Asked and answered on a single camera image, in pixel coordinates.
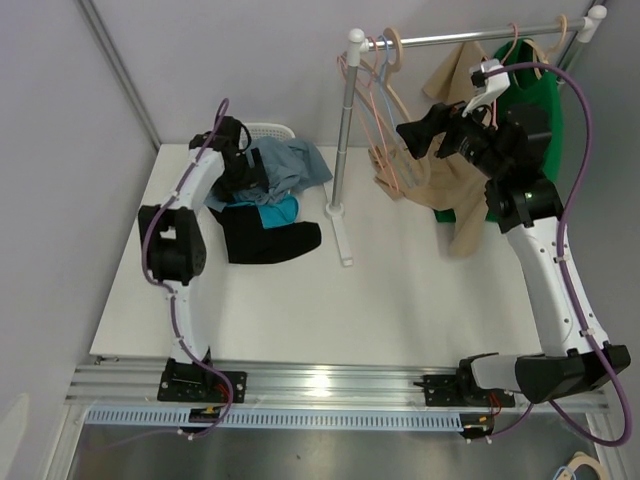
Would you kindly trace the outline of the grey blue t shirt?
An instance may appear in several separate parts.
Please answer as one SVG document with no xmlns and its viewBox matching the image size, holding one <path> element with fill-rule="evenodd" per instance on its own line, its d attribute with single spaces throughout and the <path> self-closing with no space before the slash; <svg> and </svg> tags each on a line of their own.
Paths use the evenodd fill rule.
<svg viewBox="0 0 640 480">
<path fill-rule="evenodd" d="M 332 174 L 316 146 L 302 139 L 277 140 L 274 137 L 261 137 L 253 140 L 250 150 L 256 149 L 263 161 L 269 186 L 265 192 L 259 187 L 240 190 L 232 199 L 222 200 L 217 194 L 210 193 L 205 204 L 222 211 L 232 203 L 249 203 L 257 206 L 275 205 L 287 194 L 323 185 L 332 179 Z"/>
</svg>

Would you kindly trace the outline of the teal t shirt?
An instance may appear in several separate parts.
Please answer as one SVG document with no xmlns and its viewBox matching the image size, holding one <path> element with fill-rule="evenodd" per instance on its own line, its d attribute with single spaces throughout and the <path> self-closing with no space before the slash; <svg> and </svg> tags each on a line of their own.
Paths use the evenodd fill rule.
<svg viewBox="0 0 640 480">
<path fill-rule="evenodd" d="M 257 204 L 256 202 L 240 201 L 229 203 L 228 208 L 255 207 L 264 229 L 281 228 L 294 224 L 299 214 L 299 202 L 291 194 L 286 194 L 280 201 L 273 204 Z"/>
</svg>

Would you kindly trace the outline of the black t shirt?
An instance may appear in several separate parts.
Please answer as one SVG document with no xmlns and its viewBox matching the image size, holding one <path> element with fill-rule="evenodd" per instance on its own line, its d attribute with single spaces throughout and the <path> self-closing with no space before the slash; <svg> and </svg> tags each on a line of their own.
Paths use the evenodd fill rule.
<svg viewBox="0 0 640 480">
<path fill-rule="evenodd" d="M 257 207 L 226 207 L 209 211 L 222 227 L 228 261 L 239 265 L 272 265 L 307 254 L 321 245 L 320 226 L 294 222 L 265 228 Z"/>
</svg>

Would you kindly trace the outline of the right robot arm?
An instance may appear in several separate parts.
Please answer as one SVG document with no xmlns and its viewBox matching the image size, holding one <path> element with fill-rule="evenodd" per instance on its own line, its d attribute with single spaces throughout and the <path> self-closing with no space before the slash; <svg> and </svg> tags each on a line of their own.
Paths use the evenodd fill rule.
<svg viewBox="0 0 640 480">
<path fill-rule="evenodd" d="M 540 404 L 593 391 L 629 367 L 631 357 L 626 346 L 610 342 L 595 318 L 568 236 L 559 229 L 564 207 L 542 170 L 552 137 L 548 115 L 516 104 L 491 127 L 484 108 L 465 113 L 465 106 L 438 103 L 396 131 L 413 158 L 440 136 L 437 157 L 459 154 L 486 176 L 486 204 L 521 265 L 541 350 L 461 360 L 467 372 L 455 380 L 456 395 L 474 405 L 491 390 L 505 389 Z"/>
</svg>

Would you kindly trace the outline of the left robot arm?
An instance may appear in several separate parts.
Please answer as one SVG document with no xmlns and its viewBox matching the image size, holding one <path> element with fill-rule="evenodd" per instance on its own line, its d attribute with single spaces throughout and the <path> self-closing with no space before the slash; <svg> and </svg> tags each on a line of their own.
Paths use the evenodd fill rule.
<svg viewBox="0 0 640 480">
<path fill-rule="evenodd" d="M 260 163 L 245 173 L 242 157 L 251 135 L 239 120 L 219 114 L 213 128 L 192 139 L 188 162 L 166 199 L 139 208 L 142 272 L 148 283 L 165 290 L 173 344 L 157 398 L 176 403 L 242 403 L 247 376 L 214 368 L 199 312 L 199 278 L 207 261 L 198 223 L 210 190 L 219 179 L 249 186 L 266 184 Z"/>
</svg>

